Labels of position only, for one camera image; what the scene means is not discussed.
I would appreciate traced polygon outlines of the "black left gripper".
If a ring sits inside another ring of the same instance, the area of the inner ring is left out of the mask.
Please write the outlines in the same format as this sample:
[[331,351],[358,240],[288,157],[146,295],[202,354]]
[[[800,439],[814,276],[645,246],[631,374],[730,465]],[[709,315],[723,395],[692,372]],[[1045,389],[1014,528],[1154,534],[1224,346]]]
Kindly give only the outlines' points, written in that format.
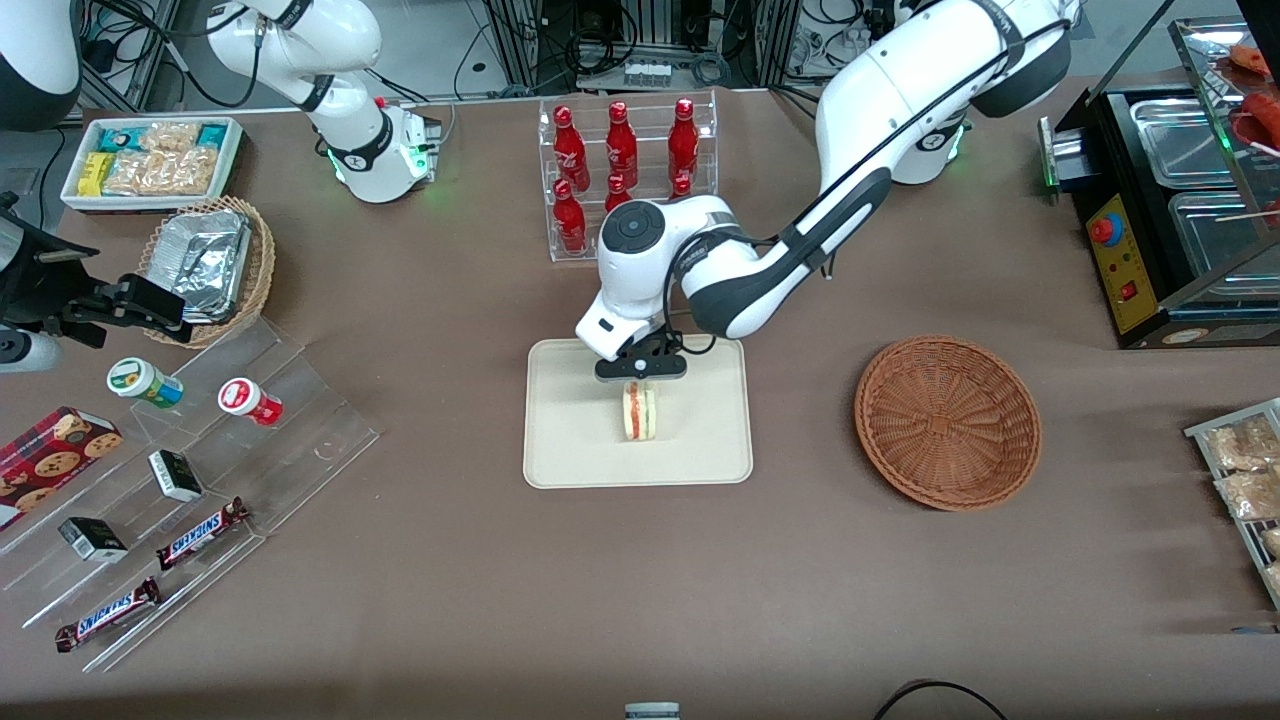
[[599,382],[623,382],[620,384],[620,397],[628,397],[628,382],[658,380],[655,401],[667,397],[667,380],[682,378],[689,370],[689,361],[680,352],[678,343],[667,333],[652,333],[623,348],[617,359],[600,359],[595,363],[595,378]]

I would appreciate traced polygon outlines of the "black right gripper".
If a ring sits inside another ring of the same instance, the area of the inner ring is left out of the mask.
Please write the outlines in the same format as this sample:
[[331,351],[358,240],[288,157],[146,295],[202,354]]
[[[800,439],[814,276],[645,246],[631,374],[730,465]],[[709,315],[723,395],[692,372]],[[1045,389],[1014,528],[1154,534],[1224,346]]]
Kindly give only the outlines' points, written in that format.
[[[84,301],[99,307],[104,286],[83,265],[99,249],[69,243],[14,211],[15,195],[3,196],[3,327],[70,340],[104,340],[108,332],[74,310]],[[110,286],[110,323],[140,327],[151,340],[186,346],[195,327],[184,319],[186,301],[137,274],[124,274]]]

